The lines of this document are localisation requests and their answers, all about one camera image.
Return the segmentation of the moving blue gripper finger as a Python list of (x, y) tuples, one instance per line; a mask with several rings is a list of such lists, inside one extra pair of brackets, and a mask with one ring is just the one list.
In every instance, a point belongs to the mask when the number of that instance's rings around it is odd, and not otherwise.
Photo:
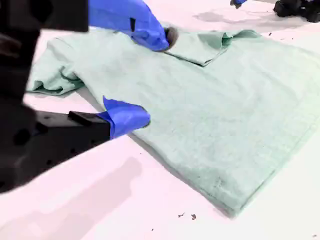
[(236, 9), (240, 8), (247, 0), (230, 0), (230, 5)]
[(174, 46), (179, 33), (163, 27), (142, 0), (90, 0), (89, 25), (128, 35), (135, 43), (154, 52), (166, 52)]

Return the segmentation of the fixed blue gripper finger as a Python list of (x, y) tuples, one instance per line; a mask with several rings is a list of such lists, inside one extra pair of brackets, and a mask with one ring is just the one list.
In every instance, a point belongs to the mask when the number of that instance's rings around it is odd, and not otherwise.
[(43, 173), (105, 142), (147, 127), (150, 114), (140, 105), (103, 99), (105, 111), (38, 111), (32, 134), (32, 170)]

